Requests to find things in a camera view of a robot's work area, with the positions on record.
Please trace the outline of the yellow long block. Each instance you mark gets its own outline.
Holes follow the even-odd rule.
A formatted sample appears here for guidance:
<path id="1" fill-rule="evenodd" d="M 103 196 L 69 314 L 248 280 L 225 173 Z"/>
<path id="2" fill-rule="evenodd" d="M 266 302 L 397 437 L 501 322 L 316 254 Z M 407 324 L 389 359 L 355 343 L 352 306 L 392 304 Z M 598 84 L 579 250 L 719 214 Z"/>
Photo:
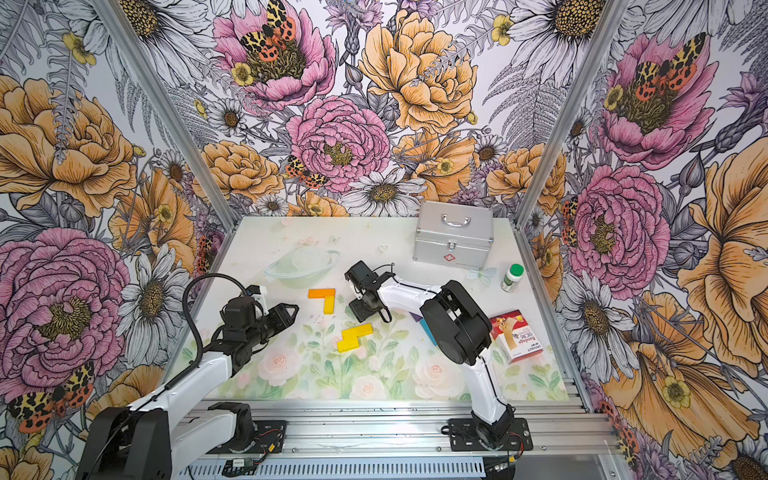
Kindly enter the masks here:
<path id="1" fill-rule="evenodd" d="M 371 324 L 361 324 L 359 326 L 348 328 L 342 332 L 344 340 L 358 339 L 363 336 L 372 335 L 374 328 Z"/>
<path id="2" fill-rule="evenodd" d="M 350 352 L 360 347 L 360 342 L 356 337 L 343 338 L 337 342 L 337 350 L 339 353 Z"/>

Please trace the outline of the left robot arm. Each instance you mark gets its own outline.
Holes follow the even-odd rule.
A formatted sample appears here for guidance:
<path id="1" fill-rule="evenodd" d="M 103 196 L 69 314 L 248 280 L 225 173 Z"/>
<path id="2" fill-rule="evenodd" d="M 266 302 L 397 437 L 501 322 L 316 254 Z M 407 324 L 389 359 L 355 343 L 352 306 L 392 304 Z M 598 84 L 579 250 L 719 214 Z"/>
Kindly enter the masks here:
<path id="1" fill-rule="evenodd" d="M 200 359 L 144 397 L 95 417 L 76 478 L 174 479 L 218 447 L 250 447 L 256 433 L 247 404 L 219 402 L 202 414 L 192 412 L 246 366 L 258 347 L 291 327 L 298 312 L 298 305 L 286 303 L 264 311 L 252 296 L 230 300 Z"/>

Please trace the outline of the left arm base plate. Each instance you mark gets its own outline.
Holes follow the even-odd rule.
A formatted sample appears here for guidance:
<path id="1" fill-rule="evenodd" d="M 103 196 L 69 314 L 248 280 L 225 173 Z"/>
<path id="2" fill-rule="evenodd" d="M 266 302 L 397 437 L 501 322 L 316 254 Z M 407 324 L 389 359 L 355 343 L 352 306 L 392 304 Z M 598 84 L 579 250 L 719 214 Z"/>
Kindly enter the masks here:
<path id="1" fill-rule="evenodd" d="M 245 442 L 236 440 L 217 446 L 209 454 L 278 454 L 283 450 L 287 422 L 285 420 L 259 420 L 252 422 L 252 434 Z"/>

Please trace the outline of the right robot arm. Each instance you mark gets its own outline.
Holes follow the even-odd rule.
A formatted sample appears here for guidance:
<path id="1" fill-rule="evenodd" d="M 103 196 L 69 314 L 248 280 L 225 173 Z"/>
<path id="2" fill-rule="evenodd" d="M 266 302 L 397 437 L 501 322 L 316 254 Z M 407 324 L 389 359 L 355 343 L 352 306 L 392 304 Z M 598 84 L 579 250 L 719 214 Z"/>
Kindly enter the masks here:
<path id="1" fill-rule="evenodd" d="M 469 389 L 476 429 L 470 438 L 489 450 L 501 448 L 510 438 L 515 408 L 503 396 L 492 368 L 492 323 L 463 285 L 456 280 L 442 286 L 408 282 L 391 269 L 380 273 L 363 261 L 352 265 L 344 278 L 355 292 L 349 308 L 359 322 L 375 314 L 390 322 L 393 309 L 426 321 L 442 354 L 460 366 Z"/>

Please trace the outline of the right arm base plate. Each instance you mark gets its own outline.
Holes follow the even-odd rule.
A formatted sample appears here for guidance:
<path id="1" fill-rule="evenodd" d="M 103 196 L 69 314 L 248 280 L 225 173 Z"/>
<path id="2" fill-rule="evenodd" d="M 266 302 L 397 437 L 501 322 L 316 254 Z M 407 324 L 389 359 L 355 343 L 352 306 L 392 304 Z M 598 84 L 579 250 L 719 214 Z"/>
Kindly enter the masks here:
<path id="1" fill-rule="evenodd" d="M 453 418 L 441 427 L 441 433 L 449 438 L 453 452 L 525 453 L 534 448 L 528 422 L 523 418 L 495 424 L 476 418 Z"/>

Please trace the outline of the orange block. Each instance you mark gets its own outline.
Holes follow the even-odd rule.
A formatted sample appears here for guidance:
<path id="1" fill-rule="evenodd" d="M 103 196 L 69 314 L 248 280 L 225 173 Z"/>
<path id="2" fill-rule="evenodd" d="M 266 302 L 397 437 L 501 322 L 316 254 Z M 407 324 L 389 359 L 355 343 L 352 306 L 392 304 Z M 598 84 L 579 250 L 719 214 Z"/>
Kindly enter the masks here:
<path id="1" fill-rule="evenodd" d="M 333 288 L 322 288 L 322 289 L 309 289 L 308 290 L 308 297 L 310 299 L 324 299 L 327 297 L 334 297 L 335 296 L 335 290 Z"/>

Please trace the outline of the yellow small block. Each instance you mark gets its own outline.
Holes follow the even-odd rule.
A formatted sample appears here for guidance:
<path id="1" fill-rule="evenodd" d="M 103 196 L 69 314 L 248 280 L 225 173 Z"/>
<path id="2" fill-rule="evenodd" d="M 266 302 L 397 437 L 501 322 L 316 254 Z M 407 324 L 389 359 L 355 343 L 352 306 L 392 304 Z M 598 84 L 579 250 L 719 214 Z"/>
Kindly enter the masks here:
<path id="1" fill-rule="evenodd" d="M 335 311 L 335 298 L 328 296 L 324 298 L 323 313 L 325 315 L 332 315 Z"/>

